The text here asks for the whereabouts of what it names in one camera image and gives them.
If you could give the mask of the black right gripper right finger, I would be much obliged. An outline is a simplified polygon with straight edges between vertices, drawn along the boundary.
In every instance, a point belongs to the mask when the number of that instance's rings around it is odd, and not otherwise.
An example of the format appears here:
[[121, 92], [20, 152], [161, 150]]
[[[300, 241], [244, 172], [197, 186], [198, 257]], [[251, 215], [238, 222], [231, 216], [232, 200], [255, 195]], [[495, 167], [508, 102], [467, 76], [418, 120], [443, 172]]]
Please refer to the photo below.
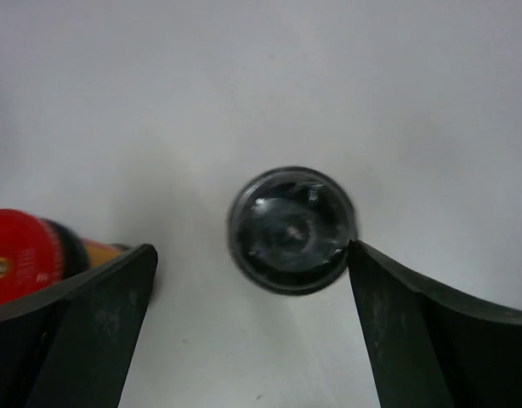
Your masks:
[[382, 407], [522, 407], [522, 310], [421, 275], [362, 241], [349, 278]]

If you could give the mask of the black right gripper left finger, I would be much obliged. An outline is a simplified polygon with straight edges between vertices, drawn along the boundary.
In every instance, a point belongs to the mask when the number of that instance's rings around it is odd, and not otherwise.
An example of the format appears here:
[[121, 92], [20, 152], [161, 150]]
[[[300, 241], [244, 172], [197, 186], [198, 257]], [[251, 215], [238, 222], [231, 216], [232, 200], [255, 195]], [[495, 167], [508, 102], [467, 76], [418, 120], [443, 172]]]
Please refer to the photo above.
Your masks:
[[149, 244], [0, 305], [0, 407], [116, 407], [154, 286]]

